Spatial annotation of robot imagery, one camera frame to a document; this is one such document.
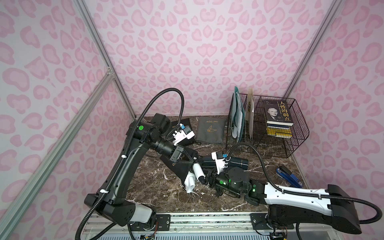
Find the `green file folder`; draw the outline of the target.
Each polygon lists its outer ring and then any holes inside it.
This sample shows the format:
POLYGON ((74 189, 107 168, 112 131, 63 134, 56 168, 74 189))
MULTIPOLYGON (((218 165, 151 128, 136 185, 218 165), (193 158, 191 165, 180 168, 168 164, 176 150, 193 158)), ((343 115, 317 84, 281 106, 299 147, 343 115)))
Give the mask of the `green file folder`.
POLYGON ((243 138, 244 133, 245 109, 238 87, 234 88, 231 104, 230 123, 232 128, 232 137, 236 139, 237 143, 239 143, 243 138))

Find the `yellow striped book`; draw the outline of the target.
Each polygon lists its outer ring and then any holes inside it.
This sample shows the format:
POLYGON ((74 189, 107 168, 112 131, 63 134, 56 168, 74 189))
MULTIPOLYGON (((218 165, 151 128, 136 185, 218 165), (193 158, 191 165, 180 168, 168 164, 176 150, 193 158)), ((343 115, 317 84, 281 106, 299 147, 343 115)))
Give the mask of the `yellow striped book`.
POLYGON ((292 126, 293 125, 267 124, 267 134, 277 138, 290 139, 293 136, 292 126))

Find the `beige file folder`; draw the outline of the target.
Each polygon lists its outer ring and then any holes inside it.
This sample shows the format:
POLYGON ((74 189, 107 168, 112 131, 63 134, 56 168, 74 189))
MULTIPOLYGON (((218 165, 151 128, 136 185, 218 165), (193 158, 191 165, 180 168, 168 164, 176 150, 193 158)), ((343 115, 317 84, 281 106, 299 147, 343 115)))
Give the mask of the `beige file folder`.
POLYGON ((248 122, 248 134, 250 140, 253 140, 253 132, 254 132, 254 94, 253 89, 249 88, 247 95, 247 107, 246 107, 246 121, 248 122))

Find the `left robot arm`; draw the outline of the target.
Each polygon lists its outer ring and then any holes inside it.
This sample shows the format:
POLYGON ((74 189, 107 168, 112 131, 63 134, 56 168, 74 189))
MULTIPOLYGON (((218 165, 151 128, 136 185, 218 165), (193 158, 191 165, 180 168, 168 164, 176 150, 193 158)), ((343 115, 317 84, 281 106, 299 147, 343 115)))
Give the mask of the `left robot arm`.
POLYGON ((93 213, 111 221, 110 225, 94 237, 95 240, 116 225, 124 227, 132 223, 141 223, 149 229, 156 225, 156 213, 152 208, 128 202, 126 196, 139 163, 148 150, 154 150, 168 157, 173 163, 176 163, 184 153, 182 146, 164 137, 171 127, 171 122, 165 115, 156 114, 150 123, 142 122, 155 101, 168 92, 175 92, 181 97, 179 118, 182 118, 185 99, 180 90, 168 88, 150 100, 139 118, 129 126, 123 149, 106 181, 97 193, 86 196, 84 203, 90 210, 75 233, 76 240, 81 239, 83 229, 93 213))

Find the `grey hair dryer pouch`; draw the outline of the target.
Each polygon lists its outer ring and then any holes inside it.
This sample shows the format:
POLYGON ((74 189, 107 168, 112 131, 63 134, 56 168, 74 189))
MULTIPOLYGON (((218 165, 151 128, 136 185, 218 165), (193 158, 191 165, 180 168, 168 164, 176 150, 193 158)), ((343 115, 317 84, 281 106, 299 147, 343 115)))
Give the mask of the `grey hair dryer pouch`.
POLYGON ((221 118, 199 118, 196 141, 210 144, 222 144, 226 120, 221 118))

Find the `black pouch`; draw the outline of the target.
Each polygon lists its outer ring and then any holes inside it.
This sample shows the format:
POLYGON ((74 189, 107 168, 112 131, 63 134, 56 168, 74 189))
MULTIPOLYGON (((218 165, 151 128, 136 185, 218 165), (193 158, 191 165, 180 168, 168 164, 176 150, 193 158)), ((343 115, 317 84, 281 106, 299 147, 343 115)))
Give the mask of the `black pouch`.
MULTIPOLYGON (((185 127, 189 127, 191 130, 192 129, 192 125, 191 125, 191 121, 190 121, 190 118, 186 118, 186 119, 182 119, 181 120, 181 124, 183 124, 185 127)), ((172 127, 173 128, 176 128, 178 126, 178 121, 173 121, 172 122, 172 127)), ((195 143, 195 136, 193 136, 192 138, 190 139, 184 139, 180 142, 180 145, 182 146, 189 146, 189 145, 192 145, 193 143, 195 143)))
POLYGON ((171 155, 161 155, 160 159, 181 180, 183 187, 185 187, 185 178, 198 159, 199 154, 193 149, 186 148, 178 161, 170 161, 171 155))

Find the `dark green hair dryer right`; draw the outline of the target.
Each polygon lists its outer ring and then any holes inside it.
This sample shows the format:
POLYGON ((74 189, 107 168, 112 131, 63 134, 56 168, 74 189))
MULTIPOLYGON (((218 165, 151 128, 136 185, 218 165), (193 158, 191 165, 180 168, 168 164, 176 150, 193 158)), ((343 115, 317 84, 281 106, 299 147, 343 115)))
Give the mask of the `dark green hair dryer right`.
POLYGON ((238 167, 238 168, 241 168, 241 169, 247 171, 248 167, 249 167, 249 161, 247 159, 231 157, 227 162, 228 162, 228 166, 230 168, 238 167))

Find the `white hair dryer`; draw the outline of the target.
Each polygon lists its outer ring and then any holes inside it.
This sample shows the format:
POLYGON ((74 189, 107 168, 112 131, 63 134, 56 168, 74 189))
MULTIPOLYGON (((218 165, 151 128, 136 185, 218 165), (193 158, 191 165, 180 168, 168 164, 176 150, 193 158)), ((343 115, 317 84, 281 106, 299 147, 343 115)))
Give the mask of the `white hair dryer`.
POLYGON ((184 186, 187 194, 193 192, 196 186, 196 180, 198 180, 202 185, 206 185, 206 176, 203 172, 203 169, 199 163, 194 163, 192 167, 192 171, 189 171, 185 181, 184 186))

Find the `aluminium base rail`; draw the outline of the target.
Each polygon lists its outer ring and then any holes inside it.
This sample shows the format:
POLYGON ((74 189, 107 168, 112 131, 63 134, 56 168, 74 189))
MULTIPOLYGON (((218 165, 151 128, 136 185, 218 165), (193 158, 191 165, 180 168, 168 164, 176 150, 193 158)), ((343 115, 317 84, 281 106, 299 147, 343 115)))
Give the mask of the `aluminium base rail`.
MULTIPOLYGON (((258 221, 267 212, 206 212, 206 213, 160 213, 161 224, 154 236, 155 228, 139 231, 132 226, 135 240, 269 240, 273 229, 258 221)), ((111 222, 93 215, 82 233, 82 240, 90 240, 111 222)), ((330 226, 300 224, 303 240, 344 240, 342 234, 330 226)), ((99 240, 132 240, 128 227, 114 226, 99 240)))

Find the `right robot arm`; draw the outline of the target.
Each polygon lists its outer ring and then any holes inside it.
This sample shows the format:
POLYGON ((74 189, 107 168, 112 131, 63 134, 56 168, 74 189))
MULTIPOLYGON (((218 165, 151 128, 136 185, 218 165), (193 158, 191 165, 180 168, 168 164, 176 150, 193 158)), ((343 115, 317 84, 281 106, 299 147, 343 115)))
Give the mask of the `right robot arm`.
POLYGON ((267 173, 266 165, 256 154, 266 181, 253 180, 248 166, 231 154, 212 153, 216 166, 207 172, 206 179, 219 195, 225 193, 253 205, 267 205, 268 213, 262 221, 271 229, 288 225, 323 224, 352 235, 362 233, 361 226, 378 222, 382 210, 375 204, 350 197, 337 185, 326 189, 300 189, 276 185, 267 173))

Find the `black portrait book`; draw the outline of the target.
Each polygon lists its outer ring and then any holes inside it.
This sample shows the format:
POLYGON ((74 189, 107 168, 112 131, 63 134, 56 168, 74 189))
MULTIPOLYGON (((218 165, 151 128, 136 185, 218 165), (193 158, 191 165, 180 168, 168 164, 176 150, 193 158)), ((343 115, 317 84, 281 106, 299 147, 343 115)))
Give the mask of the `black portrait book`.
POLYGON ((264 100, 267 124, 292 126, 293 117, 289 105, 283 100, 264 100))

